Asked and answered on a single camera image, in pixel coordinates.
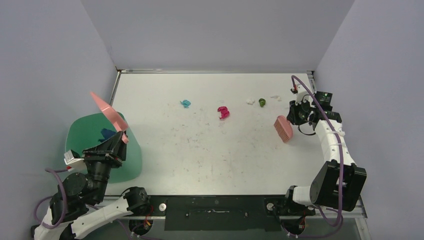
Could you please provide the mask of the pink hand brush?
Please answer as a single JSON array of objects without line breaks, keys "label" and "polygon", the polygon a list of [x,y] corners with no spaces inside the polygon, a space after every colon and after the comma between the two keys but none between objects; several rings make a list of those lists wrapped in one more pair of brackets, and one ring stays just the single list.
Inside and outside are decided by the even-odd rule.
[{"label": "pink hand brush", "polygon": [[276,118],[273,126],[284,143],[288,143],[294,135],[291,123],[283,115]]}]

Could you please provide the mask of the dark blue paper scrap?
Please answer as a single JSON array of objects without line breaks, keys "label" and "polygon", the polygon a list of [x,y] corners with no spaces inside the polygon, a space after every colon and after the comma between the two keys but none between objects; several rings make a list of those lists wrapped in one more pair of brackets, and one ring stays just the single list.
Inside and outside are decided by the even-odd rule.
[{"label": "dark blue paper scrap", "polygon": [[114,130],[110,130],[107,128],[102,128],[100,131],[100,134],[102,135],[102,138],[98,139],[100,143],[103,143],[104,141],[108,140],[109,138],[113,137],[117,132]]}]

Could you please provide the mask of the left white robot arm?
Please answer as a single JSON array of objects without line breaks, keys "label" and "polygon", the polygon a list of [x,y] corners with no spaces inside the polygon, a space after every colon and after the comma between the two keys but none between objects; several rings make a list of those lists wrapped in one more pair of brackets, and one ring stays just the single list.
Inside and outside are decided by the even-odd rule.
[{"label": "left white robot arm", "polygon": [[103,202],[112,169],[123,166],[129,140],[125,131],[117,131],[100,144],[78,154],[70,149],[65,163],[74,173],[65,179],[58,171],[47,168],[58,181],[58,191],[48,197],[49,206],[43,219],[30,229],[34,240],[82,240],[107,223],[130,215],[144,215],[153,207],[143,187],[129,187],[107,206],[89,211],[89,206]]}]

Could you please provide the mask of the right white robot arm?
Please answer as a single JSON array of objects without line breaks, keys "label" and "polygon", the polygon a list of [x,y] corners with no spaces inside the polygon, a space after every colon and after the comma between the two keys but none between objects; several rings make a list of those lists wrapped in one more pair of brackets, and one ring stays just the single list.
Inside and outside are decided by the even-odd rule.
[{"label": "right white robot arm", "polygon": [[318,91],[314,97],[303,92],[289,103],[286,120],[290,126],[309,124],[317,135],[324,164],[310,186],[291,186],[282,207],[290,215],[303,206],[324,206],[351,212],[354,210],[367,178],[358,167],[344,140],[341,115],[333,111],[332,93]]}]

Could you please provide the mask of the pink dustpan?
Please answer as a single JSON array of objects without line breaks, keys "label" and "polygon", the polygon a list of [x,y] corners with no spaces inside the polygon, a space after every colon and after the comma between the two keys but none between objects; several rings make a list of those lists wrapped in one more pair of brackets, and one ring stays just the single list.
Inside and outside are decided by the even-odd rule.
[{"label": "pink dustpan", "polygon": [[102,100],[94,92],[91,91],[90,95],[92,99],[94,100],[94,102],[97,104],[100,111],[103,113],[103,115],[113,125],[115,130],[117,132],[120,132],[120,131],[124,132],[121,139],[125,144],[128,144],[130,140],[126,134],[126,130],[129,128],[129,125],[124,120],[124,118],[112,106],[110,106],[107,102]]}]

